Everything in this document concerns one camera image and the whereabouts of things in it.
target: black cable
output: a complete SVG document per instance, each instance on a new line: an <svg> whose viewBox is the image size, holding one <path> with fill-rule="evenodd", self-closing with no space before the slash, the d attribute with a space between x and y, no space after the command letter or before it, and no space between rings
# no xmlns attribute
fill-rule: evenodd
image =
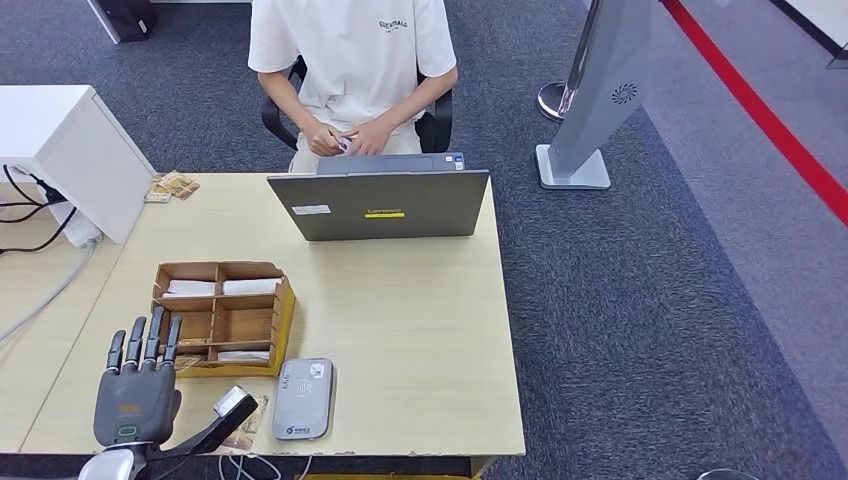
<svg viewBox="0 0 848 480"><path fill-rule="evenodd" d="M24 215L23 217L16 218L14 220L0 220L0 223L21 223L23 221L29 220L33 215L40 212L44 207L49 207L50 205L55 205L55 203L44 203L32 209L31 212Z"/></svg>
<svg viewBox="0 0 848 480"><path fill-rule="evenodd" d="M48 239L46 242L42 243L41 245L39 245L35 248L0 248L0 255L3 255L4 253L9 253L9 252L35 253L39 250L47 248L48 245L50 245L57 238L59 238L59 235L61 235L62 231L65 230L65 227L67 227L68 224L71 223L71 218L74 217L75 213L77 213L77 207L74 207L73 210L71 210L71 213L68 214L68 217L65 219L65 221L62 222L61 225L59 225L59 228L56 230L56 233L54 233L53 236L50 237L50 239Z"/></svg>
<svg viewBox="0 0 848 480"><path fill-rule="evenodd" d="M37 207L39 203L32 202L12 202L12 203L0 203L0 208L3 207Z"/></svg>
<svg viewBox="0 0 848 480"><path fill-rule="evenodd" d="M27 195L26 193L24 193L24 191L23 191L23 190L21 190L21 187L19 187L19 186L18 186L18 184L17 184L17 183L15 183L15 180L12 178L12 174L11 174L11 173L9 173L9 166L8 166L8 165L6 165L6 164L3 164L3 173L5 173L5 174L6 174L6 178L9 180L9 183L11 183L13 187L15 187L15 190L17 190L17 191L18 191L18 193L20 193L22 197L26 198L27 200L29 200L30 202L32 202L32 203L34 203L34 204L36 204L36 205L41 205L41 203L36 202L36 201L35 201L35 200L33 200L32 198L30 198L30 196L29 196L29 195ZM33 175L33 174L31 174L31 173L29 174L29 176L30 176L30 177L32 177L32 178L34 178L36 181L41 181L41 179L40 179L40 178L36 177L35 175Z"/></svg>

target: white cable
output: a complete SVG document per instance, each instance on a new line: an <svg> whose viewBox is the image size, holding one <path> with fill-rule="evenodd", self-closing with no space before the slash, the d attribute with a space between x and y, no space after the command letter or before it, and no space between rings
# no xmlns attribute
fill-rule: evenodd
<svg viewBox="0 0 848 480"><path fill-rule="evenodd" d="M224 456L226 456L227 460L229 460L230 463L234 467L236 467L236 471L238 472L236 474L236 480L239 480L242 475L247 477L248 480L256 480L251 474L247 473L247 471L244 470L244 456L243 455L239 456L238 463L236 463L236 461L233 460L232 455L222 455L222 456L218 457L218 477L220 477L221 480L227 480L227 478L224 476L224 466L223 466ZM251 457L251 458L259 460L259 461L263 462L265 465L268 465L268 467L271 470L273 470L274 473L277 474L277 478L275 478L274 480L282 480L283 474L280 473L280 471L277 469L277 467L275 467L271 462L269 462L268 460L266 460L265 458L262 458L262 457ZM306 478L306 474L309 473L309 467L311 467L311 466L312 466L312 457L310 456L309 460L306 461L306 468L303 469L303 473L300 474L300 478L298 478L298 480L303 480L304 478Z"/></svg>
<svg viewBox="0 0 848 480"><path fill-rule="evenodd" d="M309 473L309 467L312 466L312 456L309 456L309 460L306 461L306 468L303 469L303 473L300 474L300 478L297 480L303 480L306 478L306 474Z"/></svg>
<svg viewBox="0 0 848 480"><path fill-rule="evenodd" d="M74 277L77 276L79 271L82 270L82 267L83 265L85 265L85 262L87 262L88 259L91 258L91 254L94 253L94 246L95 242L93 241L86 242L86 244L83 245L83 252L79 257L79 260L77 260L76 265L74 265L74 268L72 268L71 271L68 272L68 274L65 276L65 278L59 283L59 285L52 292L50 292L50 295L45 297L44 300L42 300L41 303L39 303L38 306L36 306L28 315L15 322L11 327L4 330L3 333L0 333L0 342L15 333L15 330L21 328L25 323L32 320L36 315L38 315L39 312L44 310L44 307L49 305L54 298L58 297L59 294L62 293L62 290L64 290L71 283Z"/></svg>

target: gray laptop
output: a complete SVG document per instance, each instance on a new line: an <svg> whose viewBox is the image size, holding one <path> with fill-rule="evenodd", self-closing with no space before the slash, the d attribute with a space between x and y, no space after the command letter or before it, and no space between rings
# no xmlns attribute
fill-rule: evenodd
<svg viewBox="0 0 848 480"><path fill-rule="evenodd" d="M461 153L327 157L317 175L268 177L307 240L470 236L488 181Z"/></svg>

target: red stripe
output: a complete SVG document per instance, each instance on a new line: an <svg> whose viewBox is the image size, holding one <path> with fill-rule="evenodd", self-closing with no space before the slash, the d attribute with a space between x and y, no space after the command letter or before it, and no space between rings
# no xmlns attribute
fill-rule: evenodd
<svg viewBox="0 0 848 480"><path fill-rule="evenodd" d="M661 0L665 8L689 37L695 48L710 64L742 108L760 126L775 147L789 160L801 178L807 182L833 213L848 226L848 191L804 148L786 125L771 111L742 75L733 68L698 22L681 5L680 0Z"/></svg>

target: wooden compartment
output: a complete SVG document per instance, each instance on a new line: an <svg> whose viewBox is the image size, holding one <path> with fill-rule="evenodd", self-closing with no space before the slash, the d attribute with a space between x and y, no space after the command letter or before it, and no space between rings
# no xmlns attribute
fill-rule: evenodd
<svg viewBox="0 0 848 480"><path fill-rule="evenodd" d="M171 279L217 283L211 297L161 298ZM279 278L274 293L222 295L227 280ZM153 306L166 309L162 322L165 338L173 315L180 315L182 326L177 356L201 355L202 360L181 377L205 376L276 376L282 366L291 317L294 292L285 274L271 263L195 262L160 265L153 288ZM268 352L268 359L221 360L222 352Z"/></svg>
<svg viewBox="0 0 848 480"><path fill-rule="evenodd" d="M214 300L212 298L161 298L153 302L165 307L159 330L159 353L164 353L171 318L179 316L180 335L177 337L177 355L209 354L212 338Z"/></svg>
<svg viewBox="0 0 848 480"><path fill-rule="evenodd" d="M168 285L170 285L171 280L215 282L217 276L217 262L163 263L159 265L159 270L156 272L156 279L153 281L153 298L162 298L165 292L168 291ZM220 293L220 284L218 284L216 285L215 294L219 295Z"/></svg>

